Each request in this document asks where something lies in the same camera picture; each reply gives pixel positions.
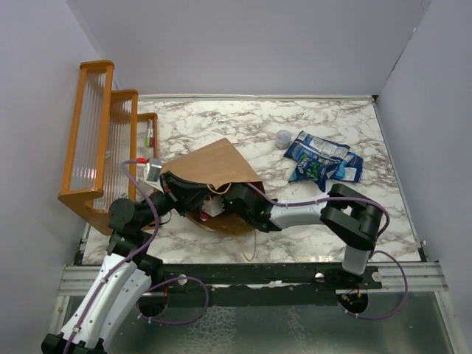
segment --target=blue snack bag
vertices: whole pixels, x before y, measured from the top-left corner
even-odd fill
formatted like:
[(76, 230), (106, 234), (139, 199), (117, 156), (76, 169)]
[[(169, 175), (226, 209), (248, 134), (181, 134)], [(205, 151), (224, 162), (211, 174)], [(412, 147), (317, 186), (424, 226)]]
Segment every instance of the blue snack bag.
[(327, 159), (319, 154), (310, 156), (303, 153), (288, 182), (311, 179), (324, 192), (326, 190), (326, 180), (336, 172), (338, 166), (338, 160)]
[(339, 181), (359, 183), (362, 177), (364, 159), (354, 153), (347, 153), (338, 170), (331, 178)]
[(349, 149), (349, 145), (330, 142), (329, 140), (308, 134), (305, 131), (300, 131), (298, 137), (285, 152), (284, 157), (299, 161), (302, 154), (306, 154), (313, 158), (319, 156), (320, 158), (337, 160), (341, 163)]

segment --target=marble countertop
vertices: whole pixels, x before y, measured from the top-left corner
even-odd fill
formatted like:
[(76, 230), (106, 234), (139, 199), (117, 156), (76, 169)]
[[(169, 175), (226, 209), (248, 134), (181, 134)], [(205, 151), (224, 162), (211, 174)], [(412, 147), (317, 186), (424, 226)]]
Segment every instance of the marble countertop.
[[(283, 200), (307, 199), (321, 194), (312, 181), (289, 184), (296, 162), (283, 158), (274, 147), (275, 133), (286, 129), (292, 139), (305, 130), (315, 136), (348, 144), (364, 158), (360, 184), (353, 189), (384, 205), (392, 218), (378, 240), (378, 249), (402, 261), (420, 260), (394, 170), (369, 100), (216, 101), (175, 102), (143, 100), (139, 112), (159, 115), (159, 157), (175, 159), (204, 145), (228, 138), (263, 180), (266, 193)], [(151, 155), (139, 134), (138, 156)], [(254, 235), (239, 237), (247, 255)], [(83, 264), (100, 264), (108, 236), (91, 228)], [(340, 261), (344, 243), (326, 226), (294, 226), (281, 232), (257, 233), (257, 253), (252, 262)], [(230, 236), (200, 229), (174, 212), (161, 227), (148, 254), (166, 263), (244, 263), (237, 242)], [(381, 256), (374, 260), (386, 260)]]

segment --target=purple cable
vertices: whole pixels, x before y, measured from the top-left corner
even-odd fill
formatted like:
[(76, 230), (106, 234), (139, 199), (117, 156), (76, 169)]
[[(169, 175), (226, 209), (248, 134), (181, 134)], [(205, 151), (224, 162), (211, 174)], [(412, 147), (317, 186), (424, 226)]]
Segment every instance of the purple cable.
[(405, 270), (401, 266), (400, 262), (398, 262), (393, 256), (391, 256), (390, 254), (388, 254), (384, 251), (380, 251), (380, 250), (375, 251), (373, 254), (376, 254), (376, 253), (380, 253), (380, 254), (383, 254), (383, 255), (387, 256), (388, 258), (393, 260), (393, 262), (398, 266), (398, 269), (400, 269), (401, 275), (403, 276), (403, 281), (405, 282), (405, 292), (403, 293), (403, 298), (400, 301), (400, 304), (398, 304), (398, 306), (396, 308), (394, 308), (390, 312), (387, 312), (384, 315), (380, 315), (380, 316), (373, 316), (373, 317), (362, 316), (362, 315), (359, 315), (358, 313), (353, 313), (353, 312), (348, 311), (346, 308), (343, 307), (343, 305), (341, 305), (341, 303), (338, 302), (338, 305), (341, 306), (341, 308), (343, 309), (343, 311), (345, 313), (347, 313), (348, 315), (350, 315), (352, 317), (355, 317), (357, 319), (366, 319), (366, 320), (369, 320), (369, 321), (376, 321), (378, 319), (386, 319), (387, 317), (393, 316), (398, 311), (400, 311), (401, 308), (406, 304), (406, 300), (408, 299), (408, 280), (406, 279)]
[(382, 213), (385, 215), (385, 225), (383, 225), (382, 229), (378, 232), (378, 236), (382, 235), (390, 224), (389, 212), (387, 212), (386, 209), (383, 206), (381, 206), (379, 203), (377, 203), (376, 201), (372, 201), (370, 199), (354, 198), (354, 197), (352, 198), (351, 197), (325, 197), (325, 198), (320, 198), (318, 200), (313, 199), (312, 201), (299, 201), (297, 203), (279, 203), (277, 201), (273, 201), (272, 199), (270, 199), (262, 190), (259, 190), (259, 188), (254, 186), (252, 183), (246, 183), (246, 186), (251, 187), (254, 191), (258, 192), (269, 203), (272, 203), (273, 205), (277, 205), (278, 207), (306, 207), (307, 205), (324, 203), (325, 201), (358, 201), (361, 203), (373, 205), (374, 207), (380, 209)]
[[(144, 191), (144, 189), (139, 185), (139, 183), (136, 181), (136, 179), (134, 179), (134, 177), (130, 174), (130, 172), (128, 171), (126, 165), (127, 164), (136, 164), (137, 163), (137, 160), (126, 160), (126, 161), (123, 161), (120, 166), (123, 170), (123, 172), (125, 173), (125, 175), (130, 179), (130, 181), (136, 186), (136, 188), (138, 189), (138, 191), (141, 193), (141, 195), (144, 197), (144, 199), (146, 200), (146, 203), (147, 205), (150, 207), (150, 210), (151, 212), (153, 213), (153, 216), (154, 216), (154, 221), (156, 223), (156, 227), (154, 228), (154, 232), (152, 234), (152, 236), (150, 237), (149, 241), (146, 242), (144, 245), (142, 245), (141, 247), (139, 247), (137, 250), (131, 252), (125, 259), (121, 260), (119, 263), (117, 263), (112, 269), (110, 269), (110, 271), (103, 277), (103, 279), (105, 280), (105, 282), (101, 282), (97, 288), (95, 289), (94, 293), (90, 296), (90, 300), (87, 302), (87, 305), (84, 307), (83, 309), (83, 312), (82, 314), (80, 315), (79, 319), (77, 320), (77, 323), (75, 324), (75, 327), (78, 327), (80, 328), (80, 325), (83, 323), (83, 320), (85, 319), (85, 317), (87, 316), (87, 313), (90, 311), (90, 308), (91, 306), (93, 305), (95, 299), (97, 298), (98, 294), (100, 293), (100, 290), (102, 290), (104, 284), (108, 281), (108, 279), (111, 277), (111, 275), (125, 262), (128, 262), (131, 258), (133, 258), (134, 256), (136, 256), (138, 253), (140, 253), (141, 251), (143, 251), (144, 249), (146, 249), (151, 242), (154, 241), (154, 238), (156, 238), (156, 235), (157, 235), (157, 232), (159, 230), (159, 216), (157, 214), (157, 210), (153, 204), (153, 202), (149, 199), (148, 197), (148, 194)], [(74, 331), (72, 331), (69, 339), (67, 340), (66, 342), (66, 346), (64, 347), (64, 351), (63, 351), (63, 354), (67, 354), (67, 352), (69, 351), (69, 348), (72, 344), (72, 341), (74, 340), (74, 337), (75, 337), (75, 333)]]
[(169, 279), (169, 280), (165, 280), (164, 282), (160, 282), (159, 284), (157, 285), (154, 285), (154, 286), (151, 286), (149, 288), (148, 291), (152, 291), (154, 289), (157, 289), (157, 288), (160, 288), (161, 286), (163, 285), (166, 285), (166, 284), (169, 284), (170, 282), (175, 282), (177, 280), (182, 280), (182, 279), (186, 279), (186, 280), (193, 280), (194, 282), (197, 282), (198, 284), (201, 285), (201, 287), (204, 289), (205, 291), (205, 305), (204, 307), (202, 308), (201, 312), (197, 315), (197, 316), (194, 316), (192, 317), (191, 319), (187, 319), (185, 321), (167, 321), (165, 319), (154, 319), (152, 317), (146, 317), (144, 316), (142, 313), (141, 313), (141, 310), (139, 309), (139, 306), (138, 304), (136, 303), (136, 309), (139, 313), (140, 316), (144, 317), (145, 319), (147, 319), (148, 321), (152, 321), (152, 322), (156, 322), (156, 323), (161, 323), (163, 325), (188, 325), (189, 323), (192, 323), (192, 322), (195, 322), (197, 319), (199, 319), (200, 317), (202, 317), (205, 312), (207, 311), (208, 309), (208, 303), (209, 303), (209, 294), (208, 294), (208, 289), (207, 287), (205, 286), (204, 282), (202, 282), (201, 280), (197, 279), (197, 278), (194, 278), (194, 277), (176, 277), (176, 278), (172, 278), (172, 279)]

